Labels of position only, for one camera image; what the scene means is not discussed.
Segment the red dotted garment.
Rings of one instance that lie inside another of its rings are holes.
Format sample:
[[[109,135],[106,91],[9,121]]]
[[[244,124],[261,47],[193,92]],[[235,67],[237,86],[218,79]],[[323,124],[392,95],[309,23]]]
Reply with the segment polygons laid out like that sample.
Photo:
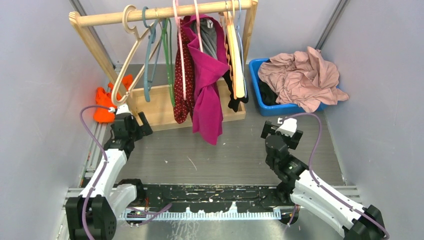
[[[192,117],[195,107],[195,71],[188,43],[190,43],[190,40],[182,30],[181,33],[177,34],[175,80],[173,87],[175,103],[173,115],[178,124],[184,123],[188,116]]]

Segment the magenta skirt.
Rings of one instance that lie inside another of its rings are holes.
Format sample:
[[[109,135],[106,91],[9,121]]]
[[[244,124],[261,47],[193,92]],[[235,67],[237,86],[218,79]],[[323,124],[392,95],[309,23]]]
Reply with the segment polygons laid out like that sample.
[[[185,16],[182,30],[188,37],[188,50],[194,64],[194,109],[192,132],[199,133],[216,145],[223,133],[223,111],[217,81],[229,70],[224,30],[220,23],[206,14]]]

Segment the light blue hanger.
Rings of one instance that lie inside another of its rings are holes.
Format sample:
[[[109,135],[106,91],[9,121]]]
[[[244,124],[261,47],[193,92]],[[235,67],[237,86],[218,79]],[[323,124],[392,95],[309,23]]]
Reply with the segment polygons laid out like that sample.
[[[247,84],[245,79],[245,60],[244,60],[244,49],[243,49],[243,43],[242,43],[242,37],[240,33],[240,25],[241,25],[241,13],[242,13],[242,4],[241,1],[238,0],[238,15],[236,20],[236,26],[235,31],[237,34],[237,40],[239,43],[239,54],[240,54],[240,60],[241,60],[241,71],[242,71],[242,80],[243,80],[243,87],[244,87],[244,98],[248,98],[248,91],[247,91]]]

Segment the pink plastic hanger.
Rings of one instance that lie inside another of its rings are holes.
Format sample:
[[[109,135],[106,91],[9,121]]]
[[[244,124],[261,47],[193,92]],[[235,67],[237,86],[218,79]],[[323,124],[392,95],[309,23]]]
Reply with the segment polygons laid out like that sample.
[[[185,63],[184,63],[184,49],[183,49],[183,39],[181,32],[181,18],[178,16],[177,7],[179,5],[178,0],[172,1],[173,14],[175,18],[175,23],[177,27],[177,37],[179,43],[179,52],[180,52],[180,63],[181,63],[181,76],[182,76],[182,92],[183,92],[183,100],[187,100],[187,87],[186,87],[186,72],[185,72]]]

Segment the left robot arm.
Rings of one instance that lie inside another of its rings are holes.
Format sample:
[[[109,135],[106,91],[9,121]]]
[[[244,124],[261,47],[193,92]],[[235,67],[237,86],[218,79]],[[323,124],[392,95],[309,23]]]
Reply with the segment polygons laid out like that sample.
[[[135,142],[149,136],[153,130],[143,112],[138,113],[139,125],[129,112],[115,116],[111,137],[100,145],[101,162],[85,188],[65,204],[67,227],[71,240],[111,240],[118,219],[132,204],[141,206],[147,197],[140,179],[116,179],[130,158]]]

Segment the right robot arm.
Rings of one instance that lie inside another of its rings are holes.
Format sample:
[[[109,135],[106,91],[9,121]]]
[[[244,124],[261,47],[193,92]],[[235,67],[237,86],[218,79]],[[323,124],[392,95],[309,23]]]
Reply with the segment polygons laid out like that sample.
[[[299,205],[331,226],[345,240],[383,240],[389,235],[381,211],[348,198],[320,179],[304,162],[290,154],[302,137],[295,129],[264,123],[266,164],[280,179],[276,195],[283,205]]]

